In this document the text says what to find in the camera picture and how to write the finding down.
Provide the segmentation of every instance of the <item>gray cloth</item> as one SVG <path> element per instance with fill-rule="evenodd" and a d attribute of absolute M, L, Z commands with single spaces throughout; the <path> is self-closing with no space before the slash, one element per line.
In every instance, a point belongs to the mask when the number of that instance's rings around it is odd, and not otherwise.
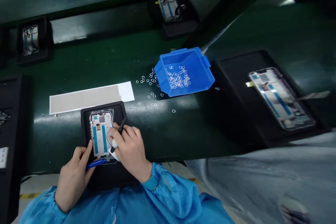
<path fill-rule="evenodd" d="M 336 132 L 291 144 L 185 163 L 247 223 L 336 223 Z"/>

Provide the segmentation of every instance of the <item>blue plastic bin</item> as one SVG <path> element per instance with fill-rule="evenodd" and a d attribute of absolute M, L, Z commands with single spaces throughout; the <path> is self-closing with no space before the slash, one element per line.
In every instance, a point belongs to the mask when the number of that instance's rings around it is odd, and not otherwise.
<path fill-rule="evenodd" d="M 199 47 L 160 55 L 155 73 L 160 88 L 169 97 L 208 90 L 215 82 L 208 58 Z"/>

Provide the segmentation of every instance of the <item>hand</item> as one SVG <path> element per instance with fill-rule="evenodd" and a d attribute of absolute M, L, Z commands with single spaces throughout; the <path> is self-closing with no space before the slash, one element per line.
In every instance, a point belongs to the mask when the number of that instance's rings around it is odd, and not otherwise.
<path fill-rule="evenodd" d="M 68 212 L 81 197 L 95 167 L 85 172 L 92 150 L 92 140 L 87 148 L 76 147 L 72 159 L 62 167 L 55 193 L 55 201 L 63 212 Z"/>
<path fill-rule="evenodd" d="M 118 132 L 119 125 L 113 123 L 113 126 L 114 128 L 110 128 L 112 136 L 109 138 L 111 142 L 114 138 L 118 144 L 118 148 L 115 149 L 117 157 L 140 183 L 145 183 L 151 177 L 152 163 L 146 159 L 140 130 L 125 125 L 120 135 Z"/>

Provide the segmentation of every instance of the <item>floor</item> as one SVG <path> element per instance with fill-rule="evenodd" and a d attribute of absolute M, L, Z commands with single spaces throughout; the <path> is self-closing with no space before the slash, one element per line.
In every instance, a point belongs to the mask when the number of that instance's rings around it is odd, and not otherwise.
<path fill-rule="evenodd" d="M 189 169 L 185 166 L 183 166 L 180 163 L 177 162 L 169 162 L 169 163 L 163 163 L 163 166 L 169 170 L 170 172 L 179 175 L 181 177 L 184 177 L 186 179 L 190 179 L 195 181 L 198 187 L 198 191 L 200 193 L 209 193 L 210 191 L 208 188 L 199 180 L 195 178 L 195 176 L 189 171 Z M 41 193 L 44 190 L 48 189 L 51 186 L 56 186 L 59 178 L 59 174 L 49 174 L 49 175 L 41 175 L 41 176 L 34 176 L 27 181 L 23 182 L 21 184 L 21 190 L 20 194 L 32 194 L 32 193 Z M 19 215 L 17 218 L 13 221 L 13 224 L 19 223 L 21 214 L 25 210 L 26 206 L 32 201 L 32 199 L 22 199 L 20 200 L 19 205 Z M 243 220 L 241 220 L 239 217 L 237 217 L 234 213 L 232 213 L 229 209 L 227 209 L 224 206 L 227 213 L 231 216 L 233 221 L 236 224 L 246 224 Z"/>

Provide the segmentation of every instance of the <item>blue sleeve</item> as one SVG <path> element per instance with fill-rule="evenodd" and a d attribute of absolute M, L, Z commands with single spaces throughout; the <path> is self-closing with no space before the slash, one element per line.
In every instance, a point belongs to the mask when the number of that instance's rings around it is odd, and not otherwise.
<path fill-rule="evenodd" d="M 148 196 L 159 207 L 163 205 L 178 219 L 195 221 L 202 212 L 201 199 L 197 185 L 167 171 L 163 166 L 153 163 L 152 177 L 157 186 L 153 190 L 143 184 Z"/>
<path fill-rule="evenodd" d="M 67 214 L 63 213 L 55 202 L 56 188 L 50 187 L 32 200 L 22 213 L 20 224 L 63 223 Z"/>

